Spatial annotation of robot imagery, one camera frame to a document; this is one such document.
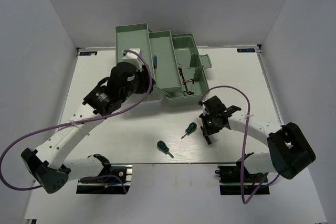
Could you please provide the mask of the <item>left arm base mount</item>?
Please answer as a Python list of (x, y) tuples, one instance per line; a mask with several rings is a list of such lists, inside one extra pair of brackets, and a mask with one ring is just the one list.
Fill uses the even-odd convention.
[(112, 165), (105, 172), (106, 177), (98, 179), (81, 179), (78, 181), (78, 195), (126, 195), (132, 180), (131, 164)]

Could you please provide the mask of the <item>green stubby screwdriver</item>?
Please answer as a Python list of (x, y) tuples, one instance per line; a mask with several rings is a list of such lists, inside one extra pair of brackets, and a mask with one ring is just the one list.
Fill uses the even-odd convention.
[(161, 152), (169, 155), (171, 158), (174, 158), (174, 156), (170, 153), (170, 149), (167, 147), (167, 145), (163, 141), (158, 141), (156, 145), (157, 145), (157, 148)]
[(185, 130), (185, 133), (182, 135), (181, 139), (186, 137), (187, 135), (190, 135), (197, 129), (197, 124), (195, 122), (192, 122), (188, 125), (188, 127)]

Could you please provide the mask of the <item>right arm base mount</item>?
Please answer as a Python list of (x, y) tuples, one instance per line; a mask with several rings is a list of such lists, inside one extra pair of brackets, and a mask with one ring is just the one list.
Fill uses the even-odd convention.
[[(215, 170), (222, 196), (240, 196), (240, 168), (236, 165), (220, 165)], [(250, 174), (244, 170), (244, 194), (251, 195), (263, 178), (263, 173)]]

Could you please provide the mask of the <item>angled hex key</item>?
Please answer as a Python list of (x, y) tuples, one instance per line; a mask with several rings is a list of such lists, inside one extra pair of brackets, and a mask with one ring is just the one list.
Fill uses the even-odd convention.
[(187, 80), (183, 80), (183, 86), (184, 86), (184, 92), (187, 95), (194, 95), (195, 93), (192, 91), (192, 85), (194, 84), (194, 79), (187, 79)]

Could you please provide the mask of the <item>blue red precision screwdriver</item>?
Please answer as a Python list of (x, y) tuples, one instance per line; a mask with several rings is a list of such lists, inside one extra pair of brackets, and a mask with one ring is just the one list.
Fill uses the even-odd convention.
[(154, 55), (153, 57), (153, 70), (154, 70), (154, 76), (156, 76), (156, 70), (157, 70), (157, 67), (158, 67), (158, 61), (157, 61), (157, 55)]

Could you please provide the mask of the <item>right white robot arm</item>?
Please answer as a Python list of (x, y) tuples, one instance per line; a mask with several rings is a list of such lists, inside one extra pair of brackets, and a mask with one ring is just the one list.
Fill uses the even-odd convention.
[(256, 174), (277, 173), (285, 179), (293, 179), (316, 160), (316, 155), (300, 127), (292, 122), (286, 125), (270, 123), (256, 117), (251, 119), (240, 107), (226, 107), (217, 96), (199, 102), (203, 108), (203, 137), (224, 128), (247, 134), (268, 147), (266, 153), (248, 153), (236, 165), (238, 177), (247, 182)]

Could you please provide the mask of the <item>green plastic toolbox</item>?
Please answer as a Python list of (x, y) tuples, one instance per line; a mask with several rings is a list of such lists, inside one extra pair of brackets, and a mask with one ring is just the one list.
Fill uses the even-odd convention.
[[(201, 55), (191, 33), (172, 34), (152, 31), (147, 23), (117, 26), (115, 29), (116, 61), (122, 60), (122, 51), (140, 48), (155, 80), (156, 97), (163, 95), (170, 106), (198, 104), (209, 89), (205, 69), (211, 68), (209, 55)], [(157, 55), (154, 76), (153, 57)], [(194, 79), (194, 95), (184, 92), (183, 80)]]

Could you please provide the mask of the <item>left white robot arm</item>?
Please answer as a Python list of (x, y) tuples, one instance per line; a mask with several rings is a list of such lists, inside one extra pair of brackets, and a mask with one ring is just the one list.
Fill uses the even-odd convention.
[(35, 149), (26, 148), (21, 158), (29, 173), (49, 194), (57, 192), (70, 180), (95, 177), (104, 182), (110, 178), (107, 158), (93, 154), (68, 159), (70, 152), (107, 115), (121, 108), (132, 94), (151, 92), (153, 79), (145, 64), (120, 62), (85, 96), (69, 126), (62, 126), (52, 137)]

